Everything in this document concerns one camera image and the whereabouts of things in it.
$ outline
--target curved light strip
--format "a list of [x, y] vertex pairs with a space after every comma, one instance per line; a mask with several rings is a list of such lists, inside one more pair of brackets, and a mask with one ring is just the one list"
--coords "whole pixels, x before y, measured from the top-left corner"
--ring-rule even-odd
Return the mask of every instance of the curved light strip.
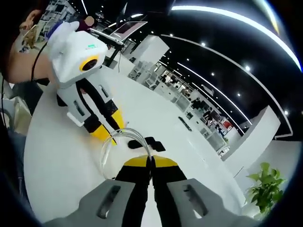
[[231, 18], [234, 18], [236, 20], [242, 21], [242, 22], [256, 28], [260, 32], [263, 32], [268, 37], [270, 37], [272, 40], [274, 40], [293, 59], [293, 61], [297, 65], [297, 67], [302, 72], [300, 62], [297, 59], [296, 55], [292, 52], [292, 50], [278, 36], [276, 36], [274, 33], [269, 31], [264, 26], [258, 24], [256, 21], [253, 21], [253, 20], [251, 20], [247, 17], [244, 17], [240, 14], [233, 13], [233, 12], [230, 12], [230, 11], [227, 11], [227, 10], [224, 10], [224, 9], [217, 9], [217, 8], [205, 7], [205, 6], [174, 6], [174, 7], [171, 8], [171, 10], [196, 10], [196, 11], [217, 13], [217, 14], [221, 14], [221, 15], [224, 15], [224, 16], [231, 17]]
[[175, 73], [177, 73], [177, 74], [179, 74], [180, 76], [182, 76], [182, 74], [181, 73], [179, 73], [178, 71], [175, 71], [175, 70], [173, 70]]
[[142, 13], [137, 13], [137, 14], [132, 15], [131, 18], [139, 17], [139, 16], [142, 16], [142, 15], [143, 15]]
[[235, 122], [235, 120], [234, 119], [232, 119], [232, 117], [230, 117], [230, 115], [216, 102], [216, 101], [214, 101], [214, 99], [213, 98], [211, 98], [210, 97], [210, 95], [209, 94], [207, 94], [204, 90], [202, 90], [201, 88], [199, 88], [195, 83], [192, 83], [194, 86], [196, 86], [200, 91], [202, 91], [204, 94], [206, 94], [214, 103], [216, 103], [216, 105], [218, 106], [218, 107], [220, 107], [223, 111], [224, 111], [224, 113], [226, 113], [226, 115], [227, 116], [229, 116], [229, 118], [235, 123], [235, 125], [240, 129], [240, 131], [244, 134], [244, 132], [243, 132], [243, 130], [241, 129], [241, 127]]
[[233, 104], [234, 107], [236, 107], [236, 109], [242, 114], [242, 116], [252, 125], [251, 121], [249, 120], [249, 118], [242, 112], [242, 110], [240, 110], [240, 108], [229, 98], [227, 97], [222, 91], [220, 91], [217, 87], [215, 87], [214, 85], [212, 85], [210, 82], [208, 82], [206, 79], [204, 79], [203, 77], [201, 77], [199, 74], [197, 74], [196, 72], [192, 71], [191, 69], [189, 69], [188, 67], [182, 65], [181, 63], [178, 62], [178, 65], [182, 66], [183, 68], [187, 69], [188, 71], [194, 73], [196, 76], [198, 76], [199, 78], [201, 78], [202, 80], [204, 80], [207, 84], [209, 84], [210, 86], [212, 86], [216, 91], [218, 91], [221, 95], [223, 95], [231, 104]]
[[164, 66], [166, 66], [167, 67], [167, 64], [164, 64], [163, 62], [161, 62], [161, 61], [158, 61], [158, 62], [160, 62], [162, 65], [164, 65]]
[[117, 23], [115, 22], [115, 23], [111, 24], [110, 26], [108, 26], [107, 28], [112, 27], [112, 26], [114, 26], [114, 25], [116, 25], [116, 24], [117, 24]]
[[183, 39], [183, 38], [180, 38], [180, 37], [171, 37], [169, 35], [161, 35], [161, 36], [165, 36], [165, 37], [168, 37], [168, 38], [171, 38], [171, 39], [178, 39], [178, 40], [182, 40], [184, 42], [188, 42], [188, 43], [191, 43], [191, 44], [194, 44], [194, 45], [197, 45], [197, 46], [200, 46], [204, 49], [207, 49], [215, 54], [218, 54], [219, 56], [225, 58], [226, 60], [228, 60], [229, 62], [231, 62], [232, 64], [234, 64], [235, 66], [239, 67], [241, 70], [243, 70], [246, 74], [248, 74], [251, 78], [253, 78], [265, 91], [266, 93], [272, 98], [272, 100], [275, 102], [275, 104], [277, 105], [277, 107], [279, 108], [281, 114], [283, 115], [288, 127], [289, 127], [289, 131], [290, 133], [289, 134], [283, 134], [283, 135], [278, 135], [278, 136], [275, 136], [275, 139], [276, 138], [282, 138], [282, 137], [288, 137], [288, 136], [292, 136], [293, 135], [293, 129], [289, 123], [289, 120], [287, 118], [287, 116], [285, 115], [284, 113], [284, 110], [282, 109], [282, 107], [280, 106], [280, 104], [278, 103], [278, 101], [275, 99], [275, 97], [270, 93], [270, 91], [264, 86], [264, 84], [262, 84], [252, 73], [250, 73], [249, 71], [245, 70], [245, 68], [243, 68], [241, 65], [239, 65], [237, 62], [235, 62], [234, 60], [230, 59], [229, 57], [225, 56], [224, 54], [221, 54], [220, 52], [217, 52], [215, 51], [214, 49], [212, 48], [209, 48], [207, 46], [202, 46], [201, 44], [199, 43], [196, 43], [196, 42], [193, 42], [193, 41], [190, 41], [188, 39]]
[[83, 5], [83, 7], [84, 7], [84, 10], [85, 10], [85, 12], [86, 12], [86, 15], [88, 15], [87, 14], [87, 11], [86, 11], [86, 8], [85, 8], [85, 5], [84, 5], [84, 1], [83, 0], [81, 0], [82, 1], [82, 5]]

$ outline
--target chair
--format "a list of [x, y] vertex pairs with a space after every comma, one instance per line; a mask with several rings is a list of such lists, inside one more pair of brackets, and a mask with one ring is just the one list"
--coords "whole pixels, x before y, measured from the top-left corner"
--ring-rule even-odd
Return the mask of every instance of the chair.
[[149, 88], [156, 84], [159, 75], [155, 72], [152, 72], [151, 76], [145, 81]]
[[138, 65], [136, 65], [135, 68], [131, 71], [128, 77], [131, 79], [136, 79], [138, 75], [141, 74], [142, 69], [143, 69], [143, 62], [140, 61]]

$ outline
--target clear plastic tube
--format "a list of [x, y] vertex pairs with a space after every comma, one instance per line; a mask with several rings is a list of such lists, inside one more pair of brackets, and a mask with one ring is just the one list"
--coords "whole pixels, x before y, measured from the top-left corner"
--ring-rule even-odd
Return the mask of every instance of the clear plastic tube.
[[132, 138], [132, 139], [138, 141], [145, 148], [149, 159], [150, 160], [152, 159], [152, 155], [151, 155], [149, 147], [146, 143], [146, 140], [138, 131], [136, 131], [132, 128], [124, 128], [124, 129], [115, 130], [112, 133], [110, 133], [110, 136], [104, 141], [103, 146], [101, 148], [101, 152], [100, 152], [99, 167], [100, 167], [100, 171], [105, 179], [109, 179], [105, 174], [104, 166], [107, 162], [109, 151], [112, 146], [111, 140], [113, 138], [117, 138], [117, 137], [128, 137], [128, 138]]

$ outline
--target person's arm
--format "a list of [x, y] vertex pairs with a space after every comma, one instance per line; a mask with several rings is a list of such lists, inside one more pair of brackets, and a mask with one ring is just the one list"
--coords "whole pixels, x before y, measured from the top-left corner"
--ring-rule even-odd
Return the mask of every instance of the person's arm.
[[[7, 62], [6, 80], [10, 83], [20, 83], [31, 80], [32, 67], [38, 53], [19, 53], [12, 51]], [[54, 83], [52, 65], [47, 55], [40, 54], [34, 71], [34, 79], [48, 78]]]

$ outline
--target yellow camera ring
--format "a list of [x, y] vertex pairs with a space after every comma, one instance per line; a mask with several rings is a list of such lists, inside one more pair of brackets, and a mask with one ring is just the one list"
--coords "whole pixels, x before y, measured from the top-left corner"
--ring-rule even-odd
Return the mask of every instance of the yellow camera ring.
[[92, 69], [98, 62], [98, 55], [90, 56], [86, 60], [84, 60], [79, 69], [81, 72], [88, 71]]

